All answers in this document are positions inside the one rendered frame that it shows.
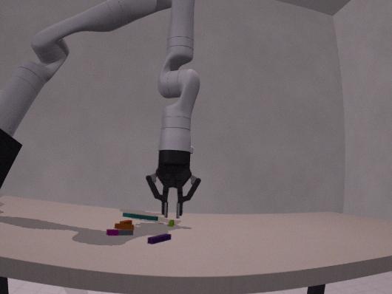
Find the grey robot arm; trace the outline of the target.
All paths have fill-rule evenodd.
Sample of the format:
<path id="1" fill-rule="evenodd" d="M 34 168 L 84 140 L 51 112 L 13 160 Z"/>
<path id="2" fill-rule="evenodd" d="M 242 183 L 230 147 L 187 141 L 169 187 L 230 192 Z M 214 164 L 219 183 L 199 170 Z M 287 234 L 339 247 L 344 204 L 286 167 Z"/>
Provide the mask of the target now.
<path id="1" fill-rule="evenodd" d="M 163 109 L 158 150 L 193 154 L 191 116 L 200 79 L 193 69 L 178 69 L 194 55 L 195 0 L 107 0 L 37 33 L 31 47 L 39 64 L 23 61 L 0 90 L 0 129 L 14 135 L 42 87 L 66 61 L 70 49 L 64 37 L 83 31 L 110 32 L 168 8 L 172 9 L 158 90 L 164 98 L 179 100 Z"/>

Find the purple rod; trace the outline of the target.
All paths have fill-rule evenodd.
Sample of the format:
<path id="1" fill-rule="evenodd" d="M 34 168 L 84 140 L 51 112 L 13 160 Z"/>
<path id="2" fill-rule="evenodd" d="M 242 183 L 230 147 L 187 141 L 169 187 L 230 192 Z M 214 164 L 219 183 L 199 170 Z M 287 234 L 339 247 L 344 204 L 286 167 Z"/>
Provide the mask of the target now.
<path id="1" fill-rule="evenodd" d="M 166 234 L 162 234 L 162 235 L 159 235 L 159 236 L 149 237 L 148 238 L 148 243 L 149 244 L 156 244 L 156 243 L 164 242 L 164 241 L 167 241 L 167 240 L 170 240 L 170 239 L 171 239 L 171 234 L 166 233 Z"/>

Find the turquoise rod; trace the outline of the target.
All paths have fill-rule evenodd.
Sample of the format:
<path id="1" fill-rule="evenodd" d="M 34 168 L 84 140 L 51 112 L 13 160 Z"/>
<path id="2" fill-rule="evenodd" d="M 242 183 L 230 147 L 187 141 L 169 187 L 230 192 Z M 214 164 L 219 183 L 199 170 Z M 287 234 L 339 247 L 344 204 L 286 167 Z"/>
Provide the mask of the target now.
<path id="1" fill-rule="evenodd" d="M 136 218 L 136 219 L 148 219 L 148 220 L 154 220 L 154 221 L 158 220 L 158 216 L 146 216 L 146 215 L 133 214 L 133 213 L 123 213 L 123 216 Z"/>

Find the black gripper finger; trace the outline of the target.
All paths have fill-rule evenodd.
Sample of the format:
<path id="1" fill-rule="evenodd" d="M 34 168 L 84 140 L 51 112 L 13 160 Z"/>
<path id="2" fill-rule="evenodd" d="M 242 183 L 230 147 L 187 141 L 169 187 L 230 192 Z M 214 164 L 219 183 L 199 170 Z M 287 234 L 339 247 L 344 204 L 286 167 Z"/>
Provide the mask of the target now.
<path id="1" fill-rule="evenodd" d="M 185 201 L 189 201 L 192 198 L 194 192 L 196 191 L 197 187 L 201 182 L 201 179 L 191 175 L 190 179 L 191 179 L 192 187 L 189 193 L 187 194 L 187 196 L 183 196 L 182 176 L 181 174 L 177 174 L 176 177 L 177 177 L 177 190 L 178 190 L 177 219 L 179 219 L 179 216 L 182 216 L 183 214 L 183 203 Z"/>
<path id="2" fill-rule="evenodd" d="M 169 180 L 170 180 L 170 174 L 166 173 L 165 174 L 165 178 L 164 178 L 164 184 L 163 184 L 163 195 L 160 195 L 156 186 L 155 186 L 155 182 L 156 182 L 156 173 L 150 175 L 150 176 L 146 176 L 146 181 L 149 184 L 149 187 L 154 195 L 154 197 L 156 199 L 159 199 L 162 202 L 162 215 L 164 215 L 164 218 L 167 218 L 168 216 L 168 202 L 167 202 L 167 198 L 168 198 L 168 190 L 169 190 Z"/>

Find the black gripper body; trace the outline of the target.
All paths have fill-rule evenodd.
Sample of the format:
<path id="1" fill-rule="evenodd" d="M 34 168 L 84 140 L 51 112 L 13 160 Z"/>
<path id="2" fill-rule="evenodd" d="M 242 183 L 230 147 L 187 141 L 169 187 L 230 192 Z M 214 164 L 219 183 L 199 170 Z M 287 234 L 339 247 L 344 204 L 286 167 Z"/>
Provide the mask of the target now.
<path id="1" fill-rule="evenodd" d="M 160 150 L 156 175 L 164 184 L 165 174 L 170 174 L 169 188 L 177 188 L 177 174 L 182 176 L 182 187 L 191 177 L 189 151 Z"/>

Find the magenta rod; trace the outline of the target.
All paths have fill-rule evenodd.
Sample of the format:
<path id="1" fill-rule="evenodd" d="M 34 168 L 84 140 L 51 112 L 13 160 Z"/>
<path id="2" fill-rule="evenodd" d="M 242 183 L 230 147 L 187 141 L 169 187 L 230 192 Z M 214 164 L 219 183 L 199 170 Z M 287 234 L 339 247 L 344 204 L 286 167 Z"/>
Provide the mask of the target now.
<path id="1" fill-rule="evenodd" d="M 107 229 L 108 236 L 118 236 L 118 230 L 115 229 Z"/>

